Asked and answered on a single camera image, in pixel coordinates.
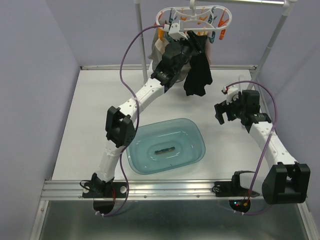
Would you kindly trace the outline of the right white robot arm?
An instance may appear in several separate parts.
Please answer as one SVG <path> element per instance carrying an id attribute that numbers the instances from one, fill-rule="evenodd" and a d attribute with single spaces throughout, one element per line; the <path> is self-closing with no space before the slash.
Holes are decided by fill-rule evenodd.
<path id="1" fill-rule="evenodd" d="M 243 90 L 235 86 L 225 87 L 222 92 L 225 101 L 214 106 L 215 117 L 222 125 L 223 114 L 228 121 L 239 119 L 250 136 L 261 149 L 258 161 L 260 167 L 266 160 L 269 171 L 266 176 L 258 176 L 259 170 L 236 171 L 229 191 L 247 196 L 262 196 L 269 205 L 300 204 L 307 198 L 311 170 L 286 150 L 273 127 L 274 123 L 267 113 L 261 112 L 260 93 L 256 90 Z"/>

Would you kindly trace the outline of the black underwear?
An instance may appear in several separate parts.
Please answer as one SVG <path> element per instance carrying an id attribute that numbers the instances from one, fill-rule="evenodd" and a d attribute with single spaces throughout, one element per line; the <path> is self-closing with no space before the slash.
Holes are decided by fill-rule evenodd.
<path id="1" fill-rule="evenodd" d="M 206 54 L 192 56 L 189 61 L 191 69 L 189 70 L 185 79 L 183 89 L 186 96 L 203 97 L 206 94 L 205 86 L 213 83 L 210 65 L 208 63 Z"/>

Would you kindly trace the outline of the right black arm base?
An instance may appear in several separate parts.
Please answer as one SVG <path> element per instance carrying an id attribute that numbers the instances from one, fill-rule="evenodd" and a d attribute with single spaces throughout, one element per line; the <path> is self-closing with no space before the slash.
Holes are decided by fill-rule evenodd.
<path id="1" fill-rule="evenodd" d="M 232 198 L 229 205 L 236 212 L 247 213 L 251 208 L 249 189 L 242 187 L 239 179 L 216 181 L 211 191 L 218 198 Z"/>

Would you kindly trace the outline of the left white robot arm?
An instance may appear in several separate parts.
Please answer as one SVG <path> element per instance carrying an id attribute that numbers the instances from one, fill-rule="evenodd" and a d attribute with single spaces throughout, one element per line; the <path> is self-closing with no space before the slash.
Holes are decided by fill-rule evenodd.
<path id="1" fill-rule="evenodd" d="M 140 113 L 177 82 L 184 66 L 190 66 L 183 86 L 186 95 L 205 95 L 205 87 L 213 82 L 206 56 L 208 43 L 207 35 L 197 35 L 193 31 L 188 31 L 185 39 L 173 40 L 165 46 L 161 61 L 143 87 L 127 102 L 107 110 L 105 130 L 108 146 L 98 170 L 91 177 L 95 185 L 108 186 L 112 183 L 120 154 L 136 136 Z"/>

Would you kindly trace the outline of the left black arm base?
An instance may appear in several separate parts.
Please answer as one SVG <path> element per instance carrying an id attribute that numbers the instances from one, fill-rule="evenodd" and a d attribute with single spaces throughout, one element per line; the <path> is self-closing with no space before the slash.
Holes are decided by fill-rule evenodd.
<path id="1" fill-rule="evenodd" d="M 129 196 L 127 182 L 108 182 L 98 188 L 91 180 L 79 182 L 82 187 L 82 198 L 92 199 L 92 207 L 96 215 L 111 217 L 116 215 L 126 203 Z"/>

